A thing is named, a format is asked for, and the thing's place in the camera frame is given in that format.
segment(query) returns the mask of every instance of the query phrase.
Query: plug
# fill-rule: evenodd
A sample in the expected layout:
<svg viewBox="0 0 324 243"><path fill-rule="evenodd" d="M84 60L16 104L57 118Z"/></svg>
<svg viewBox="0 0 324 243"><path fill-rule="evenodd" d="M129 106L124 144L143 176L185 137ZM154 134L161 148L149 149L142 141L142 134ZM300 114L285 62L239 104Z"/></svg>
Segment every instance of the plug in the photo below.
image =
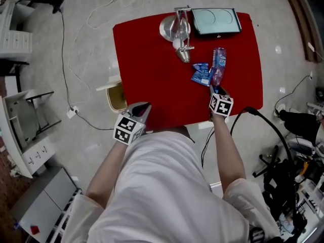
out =
<svg viewBox="0 0 324 243"><path fill-rule="evenodd" d="M313 45L311 43L307 43L307 45L312 52L315 52L315 48L313 47Z"/></svg>

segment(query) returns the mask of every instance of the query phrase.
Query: white tile floor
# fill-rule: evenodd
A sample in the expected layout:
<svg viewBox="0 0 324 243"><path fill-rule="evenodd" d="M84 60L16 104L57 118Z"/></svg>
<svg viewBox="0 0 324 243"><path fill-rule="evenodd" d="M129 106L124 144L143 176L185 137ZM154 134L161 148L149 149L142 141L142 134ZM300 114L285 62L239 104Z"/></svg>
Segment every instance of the white tile floor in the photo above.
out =
<svg viewBox="0 0 324 243"><path fill-rule="evenodd" d="M287 0L135 0L128 8L123 6L130 0L117 1L98 10L90 20L97 26L107 22L98 30L84 26L74 44L78 29L86 22L95 8L109 0L65 0L63 15L65 20L64 63L70 91L70 101L88 101L77 106L80 114L99 127L113 127L116 115L107 105L105 93L95 89L108 82L108 78L118 73L118 63L114 48L112 28L115 24L139 17L172 12L174 7L190 5L193 8L227 7L238 12L248 13L253 21L259 46L263 76L263 108L261 112L273 120L285 132L282 125L272 116L275 102L282 97L280 88L290 92L307 74L313 71L313 81L306 80L295 94L285 103L303 111L306 102L313 101L316 77L323 71L321 64L306 62L298 26ZM35 12L26 24L26 29L33 32L33 53L30 66L24 68L21 75L23 90L54 90L48 106L62 119L62 123L52 129L50 136L54 143L54 160L65 166L72 176L79 179L78 185L86 189L114 141L112 132L97 131L81 119L66 115L66 89L62 75L61 15L52 14L49 5L37 5ZM281 54L275 50L280 46ZM68 70L68 52L71 49L70 65L87 87L80 83ZM228 124L231 127L234 117ZM210 129L199 130L197 124L189 125L189 132L196 141L195 149L200 155ZM259 165L258 155L262 150L272 147L278 137L271 128L257 117L244 114L237 123L234 140L243 158L247 176L252 179L252 172ZM209 182L218 182L215 160L215 142L211 141L205 155L205 174Z"/></svg>

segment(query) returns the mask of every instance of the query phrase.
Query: red tablecloth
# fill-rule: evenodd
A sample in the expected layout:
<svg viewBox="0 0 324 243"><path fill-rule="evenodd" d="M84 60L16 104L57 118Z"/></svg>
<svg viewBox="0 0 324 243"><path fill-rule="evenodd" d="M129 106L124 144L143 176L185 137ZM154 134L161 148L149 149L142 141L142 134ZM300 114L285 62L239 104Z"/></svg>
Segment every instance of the red tablecloth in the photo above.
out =
<svg viewBox="0 0 324 243"><path fill-rule="evenodd" d="M148 16L117 24L113 28L121 80L127 104L147 101L152 110L147 130L203 122L209 119L209 88L191 81L193 63L208 62L213 49L227 51L226 69L221 86L234 99L231 115L244 107L263 105L262 74L258 44L248 14L238 13L242 32L215 36L190 35L191 62L180 61L159 33L161 20L170 14Z"/></svg>

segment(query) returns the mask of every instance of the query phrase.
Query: blue packet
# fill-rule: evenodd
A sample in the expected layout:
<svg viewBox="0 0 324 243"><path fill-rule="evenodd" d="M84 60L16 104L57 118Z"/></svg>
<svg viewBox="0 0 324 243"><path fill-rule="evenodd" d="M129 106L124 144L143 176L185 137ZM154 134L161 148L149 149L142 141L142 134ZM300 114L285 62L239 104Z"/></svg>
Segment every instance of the blue packet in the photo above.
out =
<svg viewBox="0 0 324 243"><path fill-rule="evenodd" d="M203 86L209 87L214 74L212 71L213 68L209 70L208 63L196 63L193 64L192 67L196 70L196 72L193 74L191 80Z"/></svg>

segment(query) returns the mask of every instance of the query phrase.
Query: white shirt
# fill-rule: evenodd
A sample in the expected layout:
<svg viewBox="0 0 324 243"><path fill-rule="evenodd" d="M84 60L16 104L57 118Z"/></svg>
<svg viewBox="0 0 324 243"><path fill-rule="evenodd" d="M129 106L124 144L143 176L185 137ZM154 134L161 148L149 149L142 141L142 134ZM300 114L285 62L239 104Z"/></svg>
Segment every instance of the white shirt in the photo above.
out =
<svg viewBox="0 0 324 243"><path fill-rule="evenodd" d="M128 147L112 201L79 195L62 242L247 242L249 224L266 238L279 229L256 183L238 179L223 199L211 192L193 142L174 132Z"/></svg>

